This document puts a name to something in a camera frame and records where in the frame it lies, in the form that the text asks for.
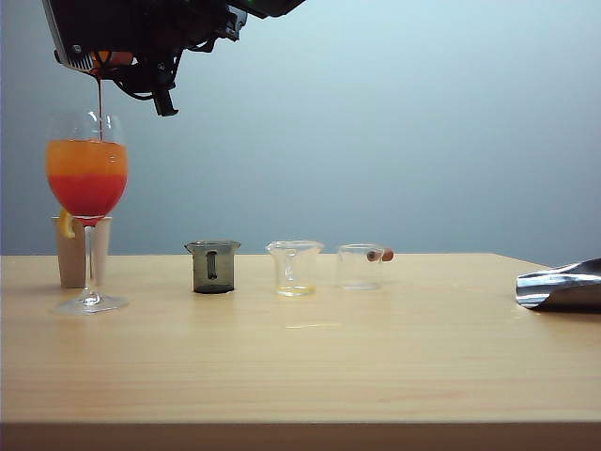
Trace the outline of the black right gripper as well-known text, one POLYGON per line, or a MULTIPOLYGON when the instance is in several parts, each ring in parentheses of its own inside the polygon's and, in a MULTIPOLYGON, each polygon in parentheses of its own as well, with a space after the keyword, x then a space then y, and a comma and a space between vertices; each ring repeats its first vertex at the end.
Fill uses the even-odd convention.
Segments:
POLYGON ((137 36, 124 50, 95 51, 93 75, 125 92, 152 92, 156 113, 178 113, 170 91, 182 54, 211 53, 219 39, 236 41, 247 13, 221 1, 139 1, 137 36))

